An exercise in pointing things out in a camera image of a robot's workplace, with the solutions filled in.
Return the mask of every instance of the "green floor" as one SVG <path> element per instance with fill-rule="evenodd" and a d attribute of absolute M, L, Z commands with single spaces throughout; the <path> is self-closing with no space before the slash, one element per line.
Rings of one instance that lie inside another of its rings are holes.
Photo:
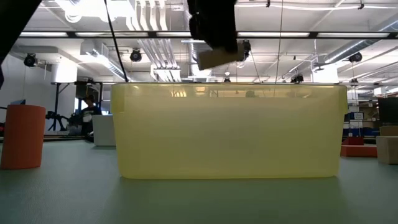
<path fill-rule="evenodd" d="M 398 166 L 341 159 L 324 179 L 138 181 L 116 151 L 44 144 L 42 167 L 0 170 L 0 223 L 398 223 Z"/>

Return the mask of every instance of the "person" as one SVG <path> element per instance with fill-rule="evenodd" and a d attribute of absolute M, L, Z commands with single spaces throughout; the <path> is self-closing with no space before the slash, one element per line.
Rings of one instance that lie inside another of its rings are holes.
<path fill-rule="evenodd" d="M 81 111 L 82 124 L 81 135 L 87 136 L 93 131 L 93 115 L 102 115 L 101 109 L 94 105 L 95 99 L 93 95 L 89 95 L 84 99 L 87 107 Z"/>

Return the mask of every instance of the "yellow plastic container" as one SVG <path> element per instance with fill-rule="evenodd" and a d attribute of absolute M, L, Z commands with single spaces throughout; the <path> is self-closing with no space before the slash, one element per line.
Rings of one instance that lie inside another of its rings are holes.
<path fill-rule="evenodd" d="M 119 170 L 133 179 L 329 177 L 345 86 L 112 86 Z"/>

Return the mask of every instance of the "orange cylinder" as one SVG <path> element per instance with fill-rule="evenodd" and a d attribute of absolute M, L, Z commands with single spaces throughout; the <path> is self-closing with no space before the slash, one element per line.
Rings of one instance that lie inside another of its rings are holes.
<path fill-rule="evenodd" d="M 45 108 L 33 105 L 7 107 L 2 169 L 26 169 L 42 163 Z"/>

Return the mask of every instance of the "ceiling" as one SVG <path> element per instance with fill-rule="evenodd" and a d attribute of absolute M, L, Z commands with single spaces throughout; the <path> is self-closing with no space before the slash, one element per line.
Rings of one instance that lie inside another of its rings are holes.
<path fill-rule="evenodd" d="M 236 29 L 240 31 L 359 31 L 366 32 L 379 23 L 394 15 L 395 9 L 347 9 L 335 11 L 308 11 L 282 9 L 279 7 L 265 7 L 266 1 L 243 1 L 239 0 L 235 7 Z M 290 0 L 284 1 L 285 6 L 294 7 L 335 7 L 340 0 Z M 398 7 L 396 0 L 363 1 L 366 6 Z M 166 21 L 170 30 L 186 30 L 184 24 L 184 12 L 182 0 L 166 1 Z M 272 0 L 271 4 L 280 5 L 281 1 Z M 100 31 L 109 30 L 107 22 L 97 17 L 83 17 L 77 23 L 69 23 L 65 20 L 65 12 L 57 7 L 53 1 L 44 1 L 29 21 L 25 30 L 77 30 L 77 31 Z M 359 0 L 342 1 L 338 7 L 358 6 Z M 115 30 L 128 30 L 124 18 L 117 18 L 113 22 Z M 79 69 L 79 76 L 91 76 L 96 80 L 121 82 L 104 66 L 87 62 L 86 55 L 80 55 L 80 44 L 83 39 L 19 39 L 16 46 L 54 46 L 70 54 L 89 69 Z M 109 47 L 110 55 L 117 58 L 112 39 L 97 39 Z M 347 44 L 350 40 L 317 40 L 317 54 L 328 54 L 339 47 Z M 188 45 L 181 43 L 181 39 L 172 39 L 172 48 L 178 65 L 181 68 L 181 76 L 187 77 L 190 73 Z M 311 54 L 315 53 L 314 40 L 278 40 L 278 39 L 252 39 L 250 40 L 252 52 L 245 61 L 243 68 L 238 68 L 236 63 L 222 65 L 212 70 L 212 76 L 219 81 L 229 72 L 235 82 L 258 82 L 258 77 L 264 82 L 281 82 L 282 78 L 289 79 L 293 74 L 287 74 L 289 70 L 298 65 Z M 383 40 L 361 51 L 363 61 L 381 54 L 398 45 L 397 40 Z M 118 39 L 118 46 L 122 53 L 122 61 L 135 80 L 146 81 L 150 79 L 150 61 L 143 54 L 141 62 L 133 63 L 129 59 L 133 48 L 140 47 L 136 39 Z M 378 57 L 364 63 L 354 69 L 347 70 L 352 64 L 349 62 L 339 63 L 338 78 L 340 81 L 348 80 L 356 75 L 370 72 L 390 63 L 398 62 L 398 50 Z M 303 71 L 306 80 L 311 79 L 310 70 Z M 389 81 L 397 77 L 395 70 L 382 72 L 371 76 L 364 82 L 377 82 L 391 77 Z"/>

